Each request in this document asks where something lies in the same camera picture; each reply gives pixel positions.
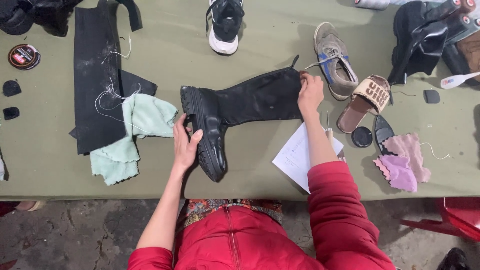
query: red plastic chair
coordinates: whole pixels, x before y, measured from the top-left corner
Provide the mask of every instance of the red plastic chair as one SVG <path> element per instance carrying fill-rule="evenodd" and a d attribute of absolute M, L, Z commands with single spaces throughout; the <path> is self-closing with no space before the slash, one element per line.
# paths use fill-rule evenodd
<path fill-rule="evenodd" d="M 480 197 L 438 198 L 436 204 L 442 221 L 400 220 L 400 224 L 480 242 Z"/>

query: red puffer jacket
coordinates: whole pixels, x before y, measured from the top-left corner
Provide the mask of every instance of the red puffer jacket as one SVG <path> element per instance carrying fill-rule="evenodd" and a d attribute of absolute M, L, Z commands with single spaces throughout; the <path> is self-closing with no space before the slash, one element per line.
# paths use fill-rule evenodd
<path fill-rule="evenodd" d="M 215 211 L 177 236 L 176 270 L 394 270 L 377 247 L 346 163 L 317 165 L 308 173 L 309 212 L 317 259 L 306 255 L 269 216 L 245 207 Z M 135 250 L 129 270 L 171 270 L 172 252 Z"/>

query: woman's right hand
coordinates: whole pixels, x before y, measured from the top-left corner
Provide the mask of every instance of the woman's right hand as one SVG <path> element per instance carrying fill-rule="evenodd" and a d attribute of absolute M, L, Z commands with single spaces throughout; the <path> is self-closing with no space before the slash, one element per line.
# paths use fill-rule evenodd
<path fill-rule="evenodd" d="M 320 76 L 312 76 L 306 72 L 300 72 L 301 90 L 298 105 L 304 120 L 318 118 L 318 106 L 324 99 L 324 83 Z"/>

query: lugged rubber sole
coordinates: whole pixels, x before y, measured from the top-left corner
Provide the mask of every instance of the lugged rubber sole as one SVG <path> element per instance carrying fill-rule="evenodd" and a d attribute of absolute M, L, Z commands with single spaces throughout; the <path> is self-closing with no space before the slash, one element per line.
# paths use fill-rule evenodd
<path fill-rule="evenodd" d="M 192 122 L 193 132 L 199 129 L 204 131 L 204 136 L 198 143 L 198 163 L 213 182 L 218 182 L 223 172 L 220 164 L 216 161 L 215 153 L 211 147 L 208 147 L 210 145 L 208 132 L 203 122 L 202 110 L 198 107 L 201 105 L 198 90 L 192 86 L 182 86 L 180 88 L 180 99 L 183 112 L 187 114 L 190 122 Z"/>

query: woman's hand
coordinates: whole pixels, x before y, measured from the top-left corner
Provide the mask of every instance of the woman's hand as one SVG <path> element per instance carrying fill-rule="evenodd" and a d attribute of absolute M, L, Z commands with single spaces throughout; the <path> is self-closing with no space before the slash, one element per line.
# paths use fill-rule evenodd
<path fill-rule="evenodd" d="M 300 72 L 301 90 L 299 108 L 304 120 L 318 118 L 318 106 L 324 99 L 324 83 L 320 76 L 313 77 L 307 72 Z"/>
<path fill-rule="evenodd" d="M 187 132 L 192 131 L 192 129 L 183 126 L 183 122 L 185 121 L 186 117 L 187 114 L 182 114 L 175 125 L 173 125 L 175 160 L 173 161 L 172 172 L 177 171 L 182 174 L 185 173 L 195 161 L 198 142 L 200 142 L 204 134 L 201 129 L 197 130 L 197 132 L 192 135 L 189 142 Z"/>

